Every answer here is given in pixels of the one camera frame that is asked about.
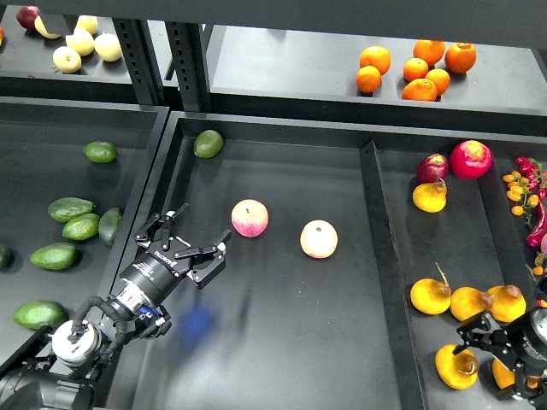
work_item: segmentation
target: robotic arm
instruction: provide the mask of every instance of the robotic arm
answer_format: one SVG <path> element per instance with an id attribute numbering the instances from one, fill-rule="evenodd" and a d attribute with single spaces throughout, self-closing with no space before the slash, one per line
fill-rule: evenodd
<path id="1" fill-rule="evenodd" d="M 171 327 L 162 303 L 182 279 L 202 289 L 226 265 L 229 230 L 203 248 L 175 236 L 175 218 L 186 208 L 153 214 L 137 231 L 144 252 L 120 274 L 124 288 L 117 296 L 90 296 L 73 320 L 55 333 L 43 326 L 0 366 L 0 410 L 91 410 L 106 400 L 123 347 Z M 98 324 L 85 320 L 93 307 L 103 312 Z"/>

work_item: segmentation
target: pale yellow apple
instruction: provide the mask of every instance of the pale yellow apple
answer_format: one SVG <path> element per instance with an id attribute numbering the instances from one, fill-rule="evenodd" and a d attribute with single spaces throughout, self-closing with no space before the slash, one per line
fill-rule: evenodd
<path id="1" fill-rule="evenodd" d="M 302 229 L 300 246 L 312 258 L 327 258 L 334 253 L 337 245 L 338 234 L 325 220 L 312 220 Z"/>
<path id="2" fill-rule="evenodd" d="M 53 52 L 53 63 L 65 74 L 76 73 L 82 67 L 79 54 L 66 45 Z"/>
<path id="3" fill-rule="evenodd" d="M 120 40 L 114 34 L 104 32 L 95 38 L 95 51 L 106 62 L 115 62 L 121 58 Z"/>
<path id="4" fill-rule="evenodd" d="M 83 28 L 74 28 L 74 34 L 66 37 L 67 46 L 78 54 L 88 56 L 95 49 L 95 40 L 93 36 Z"/>
<path id="5" fill-rule="evenodd" d="M 90 35 L 94 36 L 99 28 L 99 20 L 94 15 L 81 15 L 78 17 L 76 27 L 83 28 L 90 33 Z"/>
<path id="6" fill-rule="evenodd" d="M 36 27 L 36 31 L 42 34 L 46 38 L 59 38 L 61 34 L 51 34 L 49 33 L 44 26 L 44 22 L 42 21 L 42 17 L 38 16 L 36 17 L 36 20 L 34 21 L 34 26 Z"/>

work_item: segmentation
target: apple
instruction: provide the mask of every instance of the apple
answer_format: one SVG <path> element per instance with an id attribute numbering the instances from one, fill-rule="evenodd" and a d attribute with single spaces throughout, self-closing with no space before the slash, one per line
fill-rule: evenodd
<path id="1" fill-rule="evenodd" d="M 450 169 L 458 178 L 482 177 L 492 166 L 490 148 L 472 139 L 458 144 L 450 153 Z"/>
<path id="2" fill-rule="evenodd" d="M 94 15 L 81 15 L 78 17 L 76 28 L 83 28 L 90 35 L 94 36 L 99 28 L 99 20 Z"/>
<path id="3" fill-rule="evenodd" d="M 66 37 L 67 46 L 76 51 L 80 56 L 88 56 L 95 49 L 95 40 L 90 33 L 83 28 L 74 28 L 74 34 Z"/>
<path id="4" fill-rule="evenodd" d="M 106 62 L 115 62 L 121 57 L 120 40 L 114 34 L 104 32 L 95 38 L 95 51 Z"/>
<path id="5" fill-rule="evenodd" d="M 61 34 L 51 34 L 49 33 L 44 26 L 44 22 L 42 21 L 42 17 L 38 16 L 36 17 L 36 20 L 34 20 L 34 26 L 36 27 L 36 31 L 42 34 L 46 38 L 59 38 Z"/>
<path id="6" fill-rule="evenodd" d="M 435 182 L 438 178 L 446 179 L 448 161 L 440 154 L 432 154 L 424 158 L 416 168 L 418 184 Z"/>
<path id="7" fill-rule="evenodd" d="M 82 67 L 78 52 L 63 45 L 53 52 L 53 63 L 65 74 L 76 73 Z"/>
<path id="8" fill-rule="evenodd" d="M 36 27 L 34 26 L 36 17 L 38 17 L 38 7 L 36 6 L 21 7 L 15 15 L 15 18 L 19 21 L 21 27 L 34 32 L 36 31 Z"/>
<path id="9" fill-rule="evenodd" d="M 324 259 L 332 255 L 338 245 L 338 234 L 325 220 L 312 220 L 302 229 L 300 246 L 308 256 Z"/>
<path id="10" fill-rule="evenodd" d="M 232 225 L 244 237 L 257 237 L 268 226 L 268 210 L 256 199 L 244 199 L 232 209 Z"/>

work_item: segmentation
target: pink apple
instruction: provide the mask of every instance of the pink apple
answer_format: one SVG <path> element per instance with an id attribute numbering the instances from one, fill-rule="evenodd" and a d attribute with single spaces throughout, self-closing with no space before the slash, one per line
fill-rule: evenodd
<path id="1" fill-rule="evenodd" d="M 257 237 L 268 226 L 268 210 L 255 199 L 244 199 L 233 207 L 232 225 L 244 237 Z"/>
<path id="2" fill-rule="evenodd" d="M 482 177 L 492 166 L 494 158 L 490 148 L 479 141 L 460 143 L 450 153 L 450 169 L 458 178 Z"/>
<path id="3" fill-rule="evenodd" d="M 300 235 L 300 246 L 308 256 L 316 259 L 332 255 L 338 245 L 338 235 L 334 227 L 325 220 L 312 220 Z"/>

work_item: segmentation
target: black tray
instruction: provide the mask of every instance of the black tray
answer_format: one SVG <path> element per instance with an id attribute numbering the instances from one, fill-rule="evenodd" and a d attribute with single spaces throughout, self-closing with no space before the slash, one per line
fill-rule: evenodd
<path id="1" fill-rule="evenodd" d="M 225 147 L 213 159 L 197 159 L 194 137 L 209 128 L 223 134 Z M 426 218 L 409 201 L 417 162 L 468 138 L 487 141 L 500 169 L 479 181 L 450 177 L 447 209 Z M 458 343 L 457 323 L 449 313 L 418 314 L 407 295 L 416 279 L 436 274 L 438 261 L 453 289 L 515 283 L 533 303 L 527 255 L 518 250 L 522 232 L 499 173 L 511 168 L 513 155 L 543 144 L 499 134 L 172 113 L 137 221 L 163 199 L 163 211 L 188 202 L 177 233 L 201 246 L 231 227 L 232 207 L 246 197 L 264 202 L 271 220 L 257 238 L 234 234 L 226 269 L 207 288 L 185 283 L 166 300 L 173 329 L 127 347 L 109 407 L 528 408 L 495 398 L 488 354 L 476 352 L 482 366 L 473 388 L 445 386 L 432 357 Z M 336 252 L 323 261 L 298 242 L 313 219 L 329 220 L 339 235 Z M 428 237 L 433 228 L 437 235 Z M 507 256 L 503 247 L 517 251 Z M 135 249 L 128 244 L 124 265 Z"/>
<path id="2" fill-rule="evenodd" d="M 32 335 L 12 320 L 17 307 L 51 299 L 73 313 L 99 287 L 111 287 L 167 112 L 166 108 L 0 98 L 0 242 L 14 252 L 11 265 L 0 270 L 0 362 Z M 82 149 L 97 140 L 115 144 L 118 158 L 109 164 L 88 161 Z M 75 243 L 80 258 L 73 266 L 46 271 L 32 265 L 29 256 L 50 243 L 71 242 L 62 237 L 63 224 L 47 213 L 48 205 L 64 196 L 94 201 L 98 214 L 121 208 L 124 217 L 111 248 L 98 237 Z"/>

